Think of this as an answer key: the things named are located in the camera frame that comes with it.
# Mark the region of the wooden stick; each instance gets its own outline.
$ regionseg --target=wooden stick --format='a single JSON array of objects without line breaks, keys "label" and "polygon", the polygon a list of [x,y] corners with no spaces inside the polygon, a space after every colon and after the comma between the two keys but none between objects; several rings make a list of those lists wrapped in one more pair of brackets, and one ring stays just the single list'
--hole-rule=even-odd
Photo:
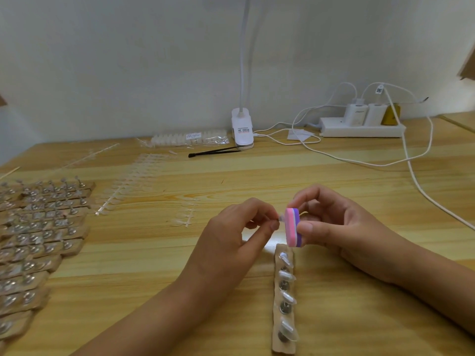
[{"label": "wooden stick", "polygon": [[0,176],[0,180],[7,177],[9,174],[12,174],[14,173],[16,170],[18,170],[21,166],[18,166],[18,167],[15,167],[13,170],[7,172],[6,174],[4,174],[3,176]]}]

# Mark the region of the tweezers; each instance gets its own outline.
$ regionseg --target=tweezers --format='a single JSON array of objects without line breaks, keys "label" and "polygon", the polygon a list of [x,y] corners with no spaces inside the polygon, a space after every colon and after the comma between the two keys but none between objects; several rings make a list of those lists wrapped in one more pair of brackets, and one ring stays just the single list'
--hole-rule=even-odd
[{"label": "tweezers", "polygon": [[231,152],[241,152],[242,150],[231,150],[231,149],[237,149],[238,147],[239,146],[233,146],[233,147],[226,147],[224,149],[197,152],[195,154],[188,154],[188,157],[194,157],[194,156],[199,156],[199,155],[220,155],[220,154],[230,154]]}]

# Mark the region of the nail file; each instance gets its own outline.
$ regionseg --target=nail file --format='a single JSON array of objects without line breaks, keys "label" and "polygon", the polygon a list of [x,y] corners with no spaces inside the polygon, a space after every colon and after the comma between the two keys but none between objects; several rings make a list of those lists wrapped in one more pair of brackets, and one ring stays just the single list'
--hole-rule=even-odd
[{"label": "nail file", "polygon": [[285,238],[289,247],[301,247],[302,235],[297,232],[300,222],[299,211],[296,208],[286,208],[284,212]]}]

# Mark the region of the person's right hand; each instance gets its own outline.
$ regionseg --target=person's right hand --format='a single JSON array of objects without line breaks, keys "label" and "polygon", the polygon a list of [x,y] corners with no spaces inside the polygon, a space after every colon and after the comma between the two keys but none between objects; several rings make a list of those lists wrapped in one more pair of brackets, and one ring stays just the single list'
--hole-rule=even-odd
[{"label": "person's right hand", "polygon": [[298,192],[287,207],[307,212],[297,226],[302,246],[324,246],[385,282],[400,284],[419,249],[359,204],[322,185]]}]

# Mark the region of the white wall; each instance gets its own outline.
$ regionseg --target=white wall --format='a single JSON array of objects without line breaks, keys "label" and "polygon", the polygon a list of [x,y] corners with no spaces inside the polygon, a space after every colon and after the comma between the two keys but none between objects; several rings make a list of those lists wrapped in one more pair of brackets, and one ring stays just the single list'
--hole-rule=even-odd
[{"label": "white wall", "polygon": [[18,110],[0,107],[0,165],[40,142],[43,139]]},{"label": "white wall", "polygon": [[[48,141],[229,128],[243,5],[1,0],[0,94]],[[293,119],[341,81],[430,96],[405,108],[410,117],[475,109],[475,82],[456,76],[475,43],[474,14],[475,0],[252,0],[254,125]],[[351,96],[344,88],[336,102]]]}]

